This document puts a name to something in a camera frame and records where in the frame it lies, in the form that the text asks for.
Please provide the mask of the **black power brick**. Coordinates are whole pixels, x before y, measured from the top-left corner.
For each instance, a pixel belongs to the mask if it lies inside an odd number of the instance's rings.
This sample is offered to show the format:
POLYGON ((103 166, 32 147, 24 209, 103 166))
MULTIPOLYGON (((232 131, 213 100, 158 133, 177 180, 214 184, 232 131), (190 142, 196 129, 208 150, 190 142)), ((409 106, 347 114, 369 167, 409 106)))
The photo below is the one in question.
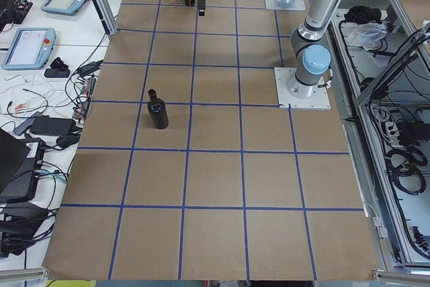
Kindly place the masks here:
POLYGON ((51 118, 37 116, 30 127, 32 134, 44 136, 63 136, 75 127, 75 121, 69 118, 51 118))

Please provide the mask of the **blue teach pendant near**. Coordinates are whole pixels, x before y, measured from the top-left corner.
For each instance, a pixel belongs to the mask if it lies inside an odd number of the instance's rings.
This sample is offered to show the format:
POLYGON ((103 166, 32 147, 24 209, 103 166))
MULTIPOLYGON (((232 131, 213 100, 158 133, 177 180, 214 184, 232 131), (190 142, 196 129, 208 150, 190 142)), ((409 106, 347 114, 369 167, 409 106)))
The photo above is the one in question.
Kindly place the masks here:
POLYGON ((2 68, 8 71, 43 68, 55 40, 54 28, 19 28, 3 60, 2 68))

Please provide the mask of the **black cloth bundle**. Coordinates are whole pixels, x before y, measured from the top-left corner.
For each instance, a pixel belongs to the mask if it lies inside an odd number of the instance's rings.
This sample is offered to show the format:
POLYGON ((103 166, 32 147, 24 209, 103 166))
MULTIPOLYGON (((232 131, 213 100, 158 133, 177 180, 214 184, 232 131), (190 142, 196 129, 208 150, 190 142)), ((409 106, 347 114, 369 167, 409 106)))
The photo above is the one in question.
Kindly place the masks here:
POLYGON ((382 12, 378 8, 370 8, 367 6, 352 7, 345 15, 346 22, 354 22, 356 24, 368 24, 374 22, 381 23, 382 12))

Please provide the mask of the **white crumpled cloth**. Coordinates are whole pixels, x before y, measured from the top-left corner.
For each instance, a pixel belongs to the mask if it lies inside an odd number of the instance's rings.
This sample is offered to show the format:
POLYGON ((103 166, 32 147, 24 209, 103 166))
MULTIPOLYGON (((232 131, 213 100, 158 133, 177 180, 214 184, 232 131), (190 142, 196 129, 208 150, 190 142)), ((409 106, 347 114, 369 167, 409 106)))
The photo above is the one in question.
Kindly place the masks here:
POLYGON ((375 50, 382 44, 382 39, 385 38, 387 32, 387 27, 384 24, 361 24, 352 30, 345 41, 348 46, 362 47, 364 50, 375 50))

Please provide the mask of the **black laptop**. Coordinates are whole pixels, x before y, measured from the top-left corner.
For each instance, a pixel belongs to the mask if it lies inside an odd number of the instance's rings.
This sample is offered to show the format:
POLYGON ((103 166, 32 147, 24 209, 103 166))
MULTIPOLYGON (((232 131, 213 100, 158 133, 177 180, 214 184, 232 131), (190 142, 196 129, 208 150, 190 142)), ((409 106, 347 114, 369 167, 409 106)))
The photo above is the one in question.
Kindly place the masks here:
POLYGON ((41 138, 17 139, 1 131, 1 202, 26 202, 34 198, 38 170, 44 158, 41 138))

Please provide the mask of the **brown paper mat blue grid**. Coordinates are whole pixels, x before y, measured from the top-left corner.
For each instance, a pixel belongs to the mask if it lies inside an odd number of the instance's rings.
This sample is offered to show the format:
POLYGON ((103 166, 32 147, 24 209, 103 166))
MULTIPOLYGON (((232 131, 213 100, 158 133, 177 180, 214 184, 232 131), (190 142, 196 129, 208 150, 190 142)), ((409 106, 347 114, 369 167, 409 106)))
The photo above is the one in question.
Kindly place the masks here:
POLYGON ((281 109, 303 11, 122 0, 44 260, 53 279, 369 280, 335 106, 281 109), (165 102, 155 128, 148 91, 165 102))

